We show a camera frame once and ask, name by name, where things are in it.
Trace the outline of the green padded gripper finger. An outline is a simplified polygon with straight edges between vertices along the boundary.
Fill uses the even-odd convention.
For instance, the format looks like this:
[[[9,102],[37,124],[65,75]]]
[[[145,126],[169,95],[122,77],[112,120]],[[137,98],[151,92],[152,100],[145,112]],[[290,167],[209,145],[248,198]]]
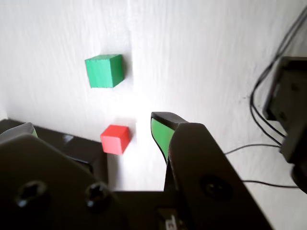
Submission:
[[[210,134],[171,112],[152,112],[151,132],[168,150],[179,201],[190,230],[269,230],[251,194]]]

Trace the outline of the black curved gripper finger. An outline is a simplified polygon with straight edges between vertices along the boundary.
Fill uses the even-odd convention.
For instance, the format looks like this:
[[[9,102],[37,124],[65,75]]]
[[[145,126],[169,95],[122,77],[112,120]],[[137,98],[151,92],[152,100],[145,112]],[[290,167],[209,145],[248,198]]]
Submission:
[[[3,230],[123,230],[104,182],[34,135],[26,123],[0,136]]]

